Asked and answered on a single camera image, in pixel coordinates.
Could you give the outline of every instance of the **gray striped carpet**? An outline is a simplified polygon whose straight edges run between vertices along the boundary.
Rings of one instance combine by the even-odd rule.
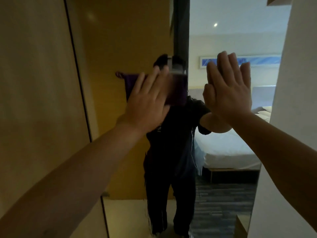
[[[255,184],[210,184],[197,178],[194,238],[232,238],[237,214],[252,212]]]

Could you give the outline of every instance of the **black shirt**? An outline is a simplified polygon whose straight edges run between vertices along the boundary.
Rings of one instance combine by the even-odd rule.
[[[191,96],[184,107],[171,107],[163,123],[146,135],[151,147],[144,160],[145,173],[168,172],[180,177],[195,169],[195,130],[198,126],[200,133],[210,133],[199,124],[200,118],[209,112],[201,100]]]

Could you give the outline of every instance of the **bedroom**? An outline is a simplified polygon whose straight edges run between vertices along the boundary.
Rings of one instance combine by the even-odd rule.
[[[252,110],[269,122],[291,7],[269,7],[266,2],[190,0],[188,89],[192,98],[204,101],[208,59],[215,61],[223,50],[235,52],[242,61],[251,60]],[[194,146],[202,178],[196,184],[192,232],[194,237],[230,237],[236,215],[250,218],[261,163],[234,130],[206,136],[196,130]]]

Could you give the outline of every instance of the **white bedding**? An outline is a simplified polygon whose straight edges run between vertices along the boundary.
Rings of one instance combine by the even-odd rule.
[[[195,131],[195,158],[205,168],[260,169],[260,160],[232,129],[224,134]]]

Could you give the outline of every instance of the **pant leg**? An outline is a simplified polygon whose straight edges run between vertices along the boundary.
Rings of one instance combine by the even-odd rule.
[[[176,214],[174,230],[180,236],[188,235],[189,225],[192,222],[196,199],[196,170],[192,169],[182,178],[172,180],[172,188],[176,198]]]
[[[161,233],[167,228],[166,205],[171,182],[164,173],[145,173],[144,178],[152,234]]]

